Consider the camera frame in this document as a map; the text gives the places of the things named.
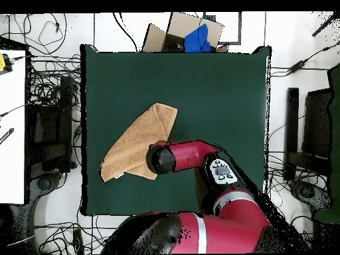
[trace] green table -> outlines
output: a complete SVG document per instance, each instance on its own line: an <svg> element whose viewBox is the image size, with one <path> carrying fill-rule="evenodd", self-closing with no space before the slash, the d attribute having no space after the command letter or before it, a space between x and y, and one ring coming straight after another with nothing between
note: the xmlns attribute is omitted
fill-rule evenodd
<svg viewBox="0 0 340 255"><path fill-rule="evenodd" d="M225 148L262 190L269 49L255 54L95 52L82 45L83 214L198 212L194 171L103 183L113 143L152 104L178 109L169 140Z"/></svg>

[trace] black cable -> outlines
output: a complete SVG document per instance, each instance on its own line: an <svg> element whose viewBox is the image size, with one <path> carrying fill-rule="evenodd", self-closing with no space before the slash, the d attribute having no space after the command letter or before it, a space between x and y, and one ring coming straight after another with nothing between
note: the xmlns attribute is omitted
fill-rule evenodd
<svg viewBox="0 0 340 255"><path fill-rule="evenodd" d="M283 76L287 76L287 72L289 72L290 70L287 70L287 71L275 71L273 73L271 73L270 77L282 77L282 76L275 76L273 74L276 74L276 73L285 73L286 75L283 75Z"/></svg>
<svg viewBox="0 0 340 255"><path fill-rule="evenodd" d="M56 188L56 190L57 190L57 189L61 189L61 188L63 188L63 186L65 185L66 179L67 179L67 175L68 175L68 174L66 174L66 175L65 175L65 180L64 180L64 183L63 183L63 184L62 184L60 187Z"/></svg>
<svg viewBox="0 0 340 255"><path fill-rule="evenodd" d="M0 114L0 118L3 118L3 117L6 116L7 114L10 114L12 111L17 110L18 108L22 108L23 106L27 106L27 105L29 105L29 104L30 104L30 102L27 103L27 104L25 104L25 105L21 105L21 106L18 106L18 107L16 107L16 108L13 108L13 109L10 110L9 112L5 112L5 113L3 113L3 114Z"/></svg>
<svg viewBox="0 0 340 255"><path fill-rule="evenodd" d="M96 13L93 13L93 46L96 42Z"/></svg>
<svg viewBox="0 0 340 255"><path fill-rule="evenodd" d="M76 214L77 224L79 224L78 215L79 215L79 211L80 211L80 207L81 207L81 206L82 206L82 195L80 196L80 203L79 203L79 207L78 207L77 214Z"/></svg>
<svg viewBox="0 0 340 255"><path fill-rule="evenodd" d="M39 34L39 42L40 42L40 43L37 42L37 41L35 41L35 40L33 40L33 39L30 39L29 37L26 36L26 34L27 34L27 33L25 32L25 21L26 21L26 19L29 20L29 24L30 24L30 26L31 26L31 20L29 19L29 15L27 15L27 16L25 17L24 23L23 23L23 32L21 31L21 28L20 28L18 22L16 22L17 25L18 25L18 27L19 27L19 29L20 29L20 31L21 31L21 33L22 33L23 36L24 36L25 44L29 45L31 48L37 50L38 52L40 52L40 53L42 53L42 54L47 54L47 55L51 55L51 54L53 54L54 52L56 52L57 50L59 50L59 48L62 46L62 44L64 43L64 41L65 41L65 39L66 39L67 19L66 19L66 15L65 15L65 14L64 14L64 19L65 19L65 30L64 30L64 34L62 34L62 31L59 29L59 23L58 23L57 21L56 21L55 24L52 23L51 21L47 21L47 22L45 23L44 27L42 28L40 34ZM43 44L43 43L40 41L40 37L41 37L41 35L42 35L42 33L43 33L43 31L44 31L44 28L46 27L47 23L52 23L52 24L54 24L54 25L56 26L57 30L59 30L60 33L62 34L62 38L61 38L61 39L58 39L58 40L55 40L55 41L52 41L52 42L49 42L49 43L47 43L47 44ZM41 50L39 50L39 49L37 49L37 48L31 46L30 44L27 43L26 39L29 39L29 40L33 41L34 43L37 43L37 44L41 45L42 47L44 47L44 49L47 51L47 53L45 53L45 52L43 52L43 51L41 51ZM61 44L60 44L55 50L53 50L53 51L48 51L48 49L46 48L46 46L49 45L49 44L58 42L58 41L62 41Z"/></svg>
<svg viewBox="0 0 340 255"><path fill-rule="evenodd" d="M99 215L97 215L97 218L96 218L96 229L97 229L97 231L99 232L100 238L103 239L102 233L99 231L99 228L98 228L98 225L97 225L98 217L99 217Z"/></svg>
<svg viewBox="0 0 340 255"><path fill-rule="evenodd" d="M135 41L132 39L131 36L129 36L129 34L125 31L125 29L123 29L123 27L120 25L120 22L117 20L116 15L114 13L112 13L112 15L114 16L116 23L120 26L120 29L127 35L127 37L129 37L131 39L133 45L135 46L135 51L138 52L137 45L135 44Z"/></svg>
<svg viewBox="0 0 340 255"><path fill-rule="evenodd" d="M8 33L2 33L2 34L0 34L0 37L2 37L2 36L4 36L4 35L9 35L9 39L10 39L10 35L22 35L22 34L23 34L22 32L20 32L20 33L10 33L10 30L9 30Z"/></svg>
<svg viewBox="0 0 340 255"><path fill-rule="evenodd" d="M267 29L267 12L264 12L264 36L263 36L263 46L266 46L266 29Z"/></svg>
<svg viewBox="0 0 340 255"><path fill-rule="evenodd" d="M11 19L10 16L8 16L8 39L11 39Z"/></svg>
<svg viewBox="0 0 340 255"><path fill-rule="evenodd" d="M296 216L291 222L290 222L290 225L292 226L294 221L298 218L306 218L306 219L309 219L311 222L314 222L314 220L308 216L305 216L305 215L299 215L299 216Z"/></svg>
<svg viewBox="0 0 340 255"><path fill-rule="evenodd" d="M93 215L91 216L91 255L93 254Z"/></svg>
<svg viewBox="0 0 340 255"><path fill-rule="evenodd" d="M53 243L56 243L56 240L61 240L63 241L64 245L65 245L65 248L64 250L66 251L67 255L70 255L70 253L68 252L68 247L69 246L73 246L73 243L72 242L68 242L65 235L64 235L64 232L68 229L71 229L71 228L74 228L74 226L77 226L78 228L81 229L81 231L83 231L85 234L89 235L92 237L92 243L93 242L99 242L100 243L100 246L104 246L102 242L100 242L100 239L98 239L96 236L93 235L93 228L92 228L92 233L88 233L84 230L83 227L81 227L78 223L71 223L70 226L68 227L64 227L64 228L61 228L59 227L53 234L51 234L46 240L45 242L43 242L40 246L39 246L39 253L41 253L43 251L43 249L45 248L45 246L50 243L50 242L53 242ZM56 238L55 236L58 235L58 234L61 234L63 235L63 238Z"/></svg>
<svg viewBox="0 0 340 255"><path fill-rule="evenodd" d="M301 118L304 118L304 117L305 117L305 114L304 114L303 116L300 116L300 117L298 118L298 120L301 119ZM270 141L270 138L273 136L273 134L274 134L275 132L277 132L277 131L280 130L281 128L285 127L286 125L287 125L287 122L286 122L283 126L279 127L277 130L275 130L274 132L272 132L272 133L270 134L270 136L269 136L268 142Z"/></svg>
<svg viewBox="0 0 340 255"><path fill-rule="evenodd" d="M55 223L55 224L47 224L47 225L35 225L34 229L41 229L41 228L68 228L65 226L59 226L62 224L74 224L73 222L62 222L62 223ZM91 230L91 227L82 227L84 230ZM117 228L110 228L110 227L98 227L96 226L96 228L98 229L103 229L103 230L115 230Z"/></svg>
<svg viewBox="0 0 340 255"><path fill-rule="evenodd" d="M274 159L277 159L277 160L281 161L281 163L278 163L278 162L275 162L275 161L268 161L268 162L275 163L275 164L280 164L280 165L286 165L286 166L288 166L288 167L291 167L291 168L295 169L296 171L299 171L299 172L304 171L305 173L310 172L310 173L313 173L315 176L320 176L320 177L322 177L322 175L320 175L320 174L318 174L318 173L316 173L316 172L314 172L314 171L312 171L312 170L305 169L305 168L303 168L303 169L296 168L296 167L294 167L293 165L290 165L290 164L288 164L288 163L285 163L282 159L280 159L280 158L278 158L278 157L275 157L275 156L273 156L273 155L268 155L268 156L269 156L269 157L273 157Z"/></svg>
<svg viewBox="0 0 340 255"><path fill-rule="evenodd" d="M77 162L79 163L80 166L82 166L82 164L81 164L81 162L79 161L79 158L78 158L77 148L76 148L76 146L75 146L75 143L76 143L76 142L74 141L74 138L75 138L75 137L76 137L76 136L73 137L73 142L72 142L72 143L73 143L73 148L74 148L74 152L75 152L75 154L76 154Z"/></svg>
<svg viewBox="0 0 340 255"><path fill-rule="evenodd" d="M281 75L281 76L278 76L278 75L271 75L270 78L271 78L271 77L285 77L285 76L288 76L288 75L290 75L290 74L292 74L292 73L294 73L294 72L297 72L298 70L302 69L303 66L306 64L306 62L309 61L311 58L313 58L315 55L319 54L320 52L327 51L327 50L329 50L330 48L333 48L333 47L335 47L335 46L337 46L337 45L339 45L339 44L340 44L340 41L337 42L337 43L335 43L335 44L332 45L332 46L325 47L325 48L323 48L323 49L321 49L321 50L315 52L314 54L312 54L309 58L307 58L307 59L305 59L305 60L301 60L301 61L297 62L296 64L294 64L293 66L291 66L291 67L287 70L287 74L285 74L285 75Z"/></svg>
<svg viewBox="0 0 340 255"><path fill-rule="evenodd" d="M52 15L52 17L54 18L54 21L55 21L56 23L58 23L58 21L56 20L56 17L55 17L53 14L51 14L51 13L50 13L50 15Z"/></svg>

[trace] towel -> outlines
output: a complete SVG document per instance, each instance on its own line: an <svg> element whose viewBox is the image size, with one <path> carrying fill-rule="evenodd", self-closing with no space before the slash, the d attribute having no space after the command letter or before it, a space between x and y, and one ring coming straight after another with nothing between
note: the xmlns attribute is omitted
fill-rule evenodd
<svg viewBox="0 0 340 255"><path fill-rule="evenodd" d="M122 173L130 173L155 180L156 174L146 164L149 145L167 141L177 109L154 104L142 114L115 142L103 159L100 174L104 182Z"/></svg>

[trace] wire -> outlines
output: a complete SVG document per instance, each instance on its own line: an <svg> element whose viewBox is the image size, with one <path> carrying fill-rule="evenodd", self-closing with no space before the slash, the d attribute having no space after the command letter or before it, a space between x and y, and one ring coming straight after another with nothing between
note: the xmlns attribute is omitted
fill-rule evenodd
<svg viewBox="0 0 340 255"><path fill-rule="evenodd" d="M93 254L93 215L91 216L91 255Z"/></svg>
<svg viewBox="0 0 340 255"><path fill-rule="evenodd" d="M120 26L120 29L127 35L127 37L129 37L131 39L133 45L135 46L135 51L138 52L137 45L135 44L135 41L132 39L131 36L129 36L129 34L126 32L126 30L123 29L123 27L120 25L120 22L117 20L116 15L114 13L112 13L112 15L114 16L116 23Z"/></svg>
<svg viewBox="0 0 340 255"><path fill-rule="evenodd" d="M323 179L323 181L326 183L327 181L320 175L320 174L317 174L316 172L314 172L314 171L312 171L312 170L309 170L309 169L305 169L305 168L303 168L303 169L300 169L300 168L296 168L296 167L294 167L293 165L290 165L290 164L288 164L288 163L285 163L282 159L280 159L280 158L278 158L278 157L275 157L275 156L273 156L273 155L268 155L269 157L273 157L274 159L277 159L277 160L279 160L279 161L281 161L281 163L278 163L278 162L275 162L275 161L268 161L268 162L270 162L270 163L275 163L275 164L280 164L280 165L286 165L286 166L288 166L288 167L291 167L291 168L293 168L293 169L295 169L296 171L303 171L304 173L313 173L315 176L320 176L322 179Z"/></svg>
<svg viewBox="0 0 340 255"><path fill-rule="evenodd" d="M319 54L320 52L327 51L327 50L329 50L330 48L333 48L333 47L335 47L335 46L337 46L337 45L339 45L339 44L340 44L340 41L337 42L337 43L335 43L335 44L332 45L332 46L325 47L325 48L323 48L323 49L321 49L321 50L315 52L314 54L312 54L309 58L307 58L307 59L305 59L305 60L301 60L301 61L297 62L296 64L294 64L293 66L291 66L291 67L286 71L287 73L286 73L285 75L281 75L281 76L279 76L279 75L271 75L270 78L271 78L271 77L285 77L285 76L288 76L288 75L290 75L290 74L292 74L292 73L294 73L294 72L297 72L298 70L302 69L303 66L306 64L306 62L309 61L311 58L313 58L315 55Z"/></svg>
<svg viewBox="0 0 340 255"><path fill-rule="evenodd" d="M309 219L311 222L313 222L313 219L308 217L308 216L305 216L305 215L299 215L299 216L296 216L291 222L290 222L290 225L292 226L294 221L298 218L306 218L306 219Z"/></svg>
<svg viewBox="0 0 340 255"><path fill-rule="evenodd" d="M89 236L91 236L92 237L92 244L93 244L93 242L99 242L100 243L100 246L104 246L103 245L103 243L102 242L100 242L100 239L98 239L96 236L94 236L93 235L93 228L91 228L92 229L92 233L90 234L89 232L86 232L85 230L84 230L84 228L83 227L81 227L78 223L71 223L71 222L67 222L67 223L62 223L62 224L71 224L70 226L67 226L67 227L59 227L53 234L51 234L40 246L39 246L39 254L40 253L42 253L43 252L43 250L44 250L44 248L45 248L45 246L48 244L48 243L51 243L51 242L53 242L53 243L55 243L56 244L56 246L57 246L57 248L58 248L58 250L57 251L59 251L59 254L62 254L62 252L63 251L66 251L66 254L67 255L70 255L70 253L69 253L69 251L68 251L68 247L69 246L75 246L74 244L73 244L73 242L69 242L67 239L66 239L66 237L65 237L65 235L64 235L64 232L66 231L66 230L70 230L70 229L74 229L74 227L76 226L76 227L78 227L82 232L84 232L85 234L87 234L87 235L89 235ZM49 227L49 225L46 225L46 226L39 226L39 227L35 227L35 228L48 228ZM63 238L56 238L56 236L57 235L59 235L59 234L61 234L62 236L63 236ZM60 247L59 247L59 245L56 243L56 241L57 240L61 240L63 243L64 243L64 249L63 250L61 250L60 249Z"/></svg>
<svg viewBox="0 0 340 255"><path fill-rule="evenodd" d="M66 179L67 179L67 175L68 175L68 174L65 175L64 184L62 184L60 187L58 187L58 188L56 188L56 189L61 189L61 188L63 188L63 186L65 185Z"/></svg>
<svg viewBox="0 0 340 255"><path fill-rule="evenodd" d="M34 229L40 229L40 228L68 228L65 226L61 226L62 224L74 224L73 222L63 222L63 223L54 223L54 224L47 224L47 225L35 225ZM91 230L91 227L82 227L84 230ZM117 228L111 228L111 227L98 227L98 229L103 229L103 230L115 230Z"/></svg>
<svg viewBox="0 0 340 255"><path fill-rule="evenodd" d="M20 243L26 242L27 240L30 240L30 239L32 239L32 238L34 238L34 237L35 237L35 235L30 236L29 238L25 238L25 239L23 239L23 240L20 240L20 241L18 241L18 242L14 242L14 243L12 243L12 244L8 244L7 246L12 246L12 245L14 245L14 244L20 244Z"/></svg>
<svg viewBox="0 0 340 255"><path fill-rule="evenodd" d="M301 118L304 118L304 117L305 117L305 114L304 114L303 116L300 116L300 117L298 118L298 120L301 119ZM283 126L279 127L277 130L275 130L274 132L272 132L272 133L270 134L270 136L269 136L268 142L270 141L270 138L273 136L273 134L274 134L275 132L277 132L277 131L280 130L281 128L285 127L286 125L287 125L287 122L286 122Z"/></svg>
<svg viewBox="0 0 340 255"><path fill-rule="evenodd" d="M17 20L16 20L16 18L15 18L15 15L14 15L15 22L16 22L16 24L17 24L17 26L18 26L18 28L19 28L21 34L24 36L25 44L29 45L31 48L37 50L38 52L40 52L40 53L42 53L42 54L47 54L47 55L51 55L51 54L53 54L54 52L56 52L57 50L59 50L59 48L62 46L62 44L64 43L64 41L65 41L65 39L66 39L66 32L67 32L67 19L66 19L66 15L63 14L63 15L64 15L64 19L65 19L65 30L64 30L64 34L63 34L62 31L60 30L60 28L59 28L59 23L57 22L55 16L54 16L53 14L51 14L51 15L54 17L54 20L56 21L56 23L54 24L54 23L52 23L51 21L47 21L47 22L44 24L44 27L42 28L42 30L41 30L41 32L40 32L40 34L39 34L39 38L38 38L39 42L37 42L37 41L35 41L35 40L33 40L33 39L31 39L31 38L29 38L29 37L26 36L28 33L30 33L31 27L32 27L32 25L31 25L31 20L29 19L29 17L30 17L31 15L28 15L28 14L27 14L27 16L24 18L23 31L21 30L21 28L20 28L20 26L19 26L19 24L18 24L18 22L17 22ZM28 19L28 21L29 21L30 30L29 30L29 32L26 33L26 31L25 31L25 26L26 26L26 24L25 24L25 23L26 23L26 20L27 20L27 19ZM58 40L49 42L49 43L47 43L47 44L43 44L43 43L41 42L41 40L40 40L40 37L41 37L41 35L42 35L42 33L43 33L43 31L44 31L44 29L45 29L45 27L46 27L46 25L47 25L48 23L52 23L53 25L55 25L56 31L60 31L62 37L61 37L60 39L58 39ZM31 46L30 44L27 43L27 39L33 41L34 43L36 43L36 44L38 44L38 45L41 45L47 52L43 52L43 51L41 51L41 50L39 50L39 49L37 49L37 48ZM62 41L61 44L60 44L55 50L53 50L53 51L48 51L48 49L47 49L46 46L47 46L47 45L50 45L50 44L52 44L52 43L56 43L56 42L58 42L58 41Z"/></svg>
<svg viewBox="0 0 340 255"><path fill-rule="evenodd" d="M77 154L77 150L76 150L76 142L79 140L80 138L80 135L81 135L81 125L79 125L76 129L76 131L74 132L74 136L73 136L73 140L72 140L72 144L73 144L73 148L74 148L74 152L76 154L76 159L77 159L77 162L79 163L80 166L82 166L81 162L79 161L79 158L78 158L78 154Z"/></svg>
<svg viewBox="0 0 340 255"><path fill-rule="evenodd" d="M30 102L27 103L27 104L25 104L25 105L22 105L22 106L18 106L18 107L16 107L16 108L13 108L13 109L10 110L9 112L5 112L4 114L0 114L0 118L3 118L4 116L6 116L7 114L11 113L12 111L17 110L18 108L22 108L23 106L27 106L27 105L29 105L29 104L30 104Z"/></svg>
<svg viewBox="0 0 340 255"><path fill-rule="evenodd" d="M99 228L98 228L98 225L97 225L98 217L99 217L99 215L97 215L97 218L96 218L96 229L99 232L100 238L103 238L102 233L99 231Z"/></svg>

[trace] white floor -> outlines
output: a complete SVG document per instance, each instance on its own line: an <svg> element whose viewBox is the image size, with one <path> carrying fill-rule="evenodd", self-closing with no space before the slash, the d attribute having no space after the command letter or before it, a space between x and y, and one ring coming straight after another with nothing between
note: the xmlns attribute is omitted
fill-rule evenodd
<svg viewBox="0 0 340 255"><path fill-rule="evenodd" d="M207 12L208 15L217 15L216 20L224 24L224 31L221 37L222 41L237 41L238 17L237 13L217 13ZM242 44L240 46L230 46L229 52L253 52L258 46L272 47L272 72L286 71L275 68L289 68L299 60L303 60L318 50L331 46L338 41L339 22L333 26L327 27L316 37L311 34L331 15L331 12L242 12ZM23 29L23 22L26 15L17 15L18 25ZM60 23L60 29L64 32L65 20L63 14L54 14ZM123 13L124 23L128 33L133 37L138 49L143 44L145 32L149 23L157 25L160 29L166 31L170 13ZM30 17L32 31L29 34L33 40L38 40L39 33L42 31L46 21L54 22L51 14L32 15ZM95 14L66 14L67 34L64 44L53 55L71 57L79 54L80 44L92 44L100 52L133 52L134 46L130 39L122 32L111 13ZM11 32L18 33L19 28L14 21L13 15L10 17ZM0 34L8 32L8 18L0 15ZM51 40L58 40L61 36L56 33L55 26L49 23L46 25L41 35L41 42L47 43ZM25 25L26 32L29 29L28 21ZM11 35L11 39L23 42L22 35ZM49 50L54 50L60 42L47 46ZM41 54L36 50L31 50L35 55ZM340 46L332 48L327 52L322 52L314 56L307 62L305 68L323 68L329 69L340 62ZM270 133L285 124L285 105L286 92L289 87L298 87L300 92L299 114L304 113L304 100L309 91L328 88L326 70L299 70L283 78L271 78L271 100L270 100ZM303 119L299 123L299 148L302 143L302 126ZM270 140L270 151L284 150L284 128L277 131ZM281 153L272 153L271 155L282 159ZM43 197L37 206L35 215L35 225L59 224L62 222L76 222L76 213L80 203L82 175L80 167L72 170L68 175L67 181L63 188L52 192ZM273 202L280 207L285 214L288 222L297 215L310 215L307 207L295 200L288 191L283 189L280 194L272 192ZM98 227L102 236L109 236L125 216L99 216ZM79 223L91 232L91 218L79 215ZM294 223L297 230L310 232L311 223L308 219L298 219ZM46 238L52 234L55 228L40 228L36 230L36 242L40 245ZM98 230L93 229L94 234L99 238ZM72 232L66 232L67 238L72 241ZM84 235L84 243L90 243L90 237ZM46 250L56 250L56 246L48 244Z"/></svg>

